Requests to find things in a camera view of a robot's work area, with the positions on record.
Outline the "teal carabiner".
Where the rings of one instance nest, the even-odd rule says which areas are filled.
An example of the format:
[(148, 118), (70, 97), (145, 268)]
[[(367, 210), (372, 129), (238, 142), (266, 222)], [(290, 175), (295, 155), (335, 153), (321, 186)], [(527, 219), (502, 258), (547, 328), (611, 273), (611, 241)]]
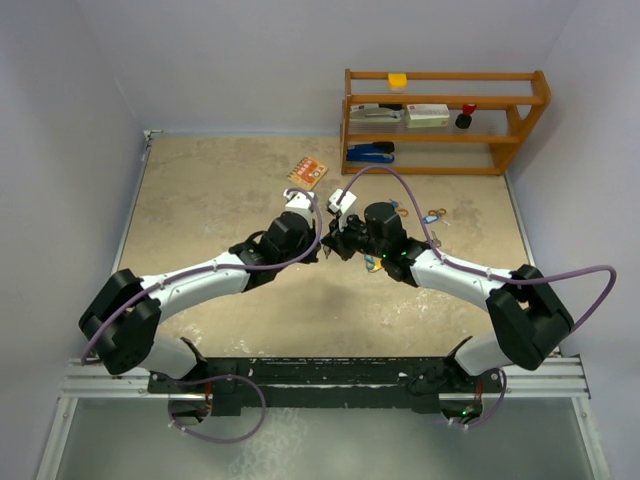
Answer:
[(369, 255), (365, 255), (364, 256), (364, 260), (365, 260), (365, 267), (369, 272), (373, 272), (376, 268), (376, 260), (369, 256)]

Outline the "red tag key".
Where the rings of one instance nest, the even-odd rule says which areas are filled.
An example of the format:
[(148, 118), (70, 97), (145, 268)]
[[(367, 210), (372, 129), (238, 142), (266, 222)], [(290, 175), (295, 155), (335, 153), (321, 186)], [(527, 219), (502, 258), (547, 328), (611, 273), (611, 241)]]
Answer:
[(441, 240), (438, 238), (437, 234), (435, 231), (431, 231), (431, 240), (433, 245), (437, 248), (440, 249), (442, 246), (442, 242)]

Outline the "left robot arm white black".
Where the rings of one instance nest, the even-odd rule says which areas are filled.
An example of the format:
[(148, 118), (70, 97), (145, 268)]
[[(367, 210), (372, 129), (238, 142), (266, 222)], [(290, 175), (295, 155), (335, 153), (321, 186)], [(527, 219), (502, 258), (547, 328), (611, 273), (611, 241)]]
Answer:
[(295, 263), (314, 263), (322, 221), (285, 211), (265, 231), (219, 256), (166, 274), (114, 273), (81, 316), (88, 340), (81, 361), (120, 375), (140, 367), (178, 382), (205, 377), (207, 361), (185, 338), (163, 337), (162, 322), (209, 300), (246, 293), (272, 282)]

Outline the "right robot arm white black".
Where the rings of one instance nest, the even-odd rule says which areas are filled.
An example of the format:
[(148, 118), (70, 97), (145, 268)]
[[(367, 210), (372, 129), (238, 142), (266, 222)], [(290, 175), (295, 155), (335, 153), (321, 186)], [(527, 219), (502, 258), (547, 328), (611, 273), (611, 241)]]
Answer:
[(489, 314), (493, 332), (463, 341), (450, 354), (468, 376), (507, 365), (537, 369), (571, 332), (574, 321), (553, 289), (544, 283), (513, 285), (513, 280), (537, 280), (541, 272), (523, 265), (504, 270), (504, 280), (469, 272), (478, 266), (462, 261), (461, 270), (449, 266), (427, 242), (407, 235), (391, 204), (376, 202), (359, 218), (355, 203), (346, 198), (327, 202), (334, 216), (322, 239), (325, 251), (344, 261), (356, 253), (381, 260), (393, 280), (412, 287), (437, 290), (475, 305)]

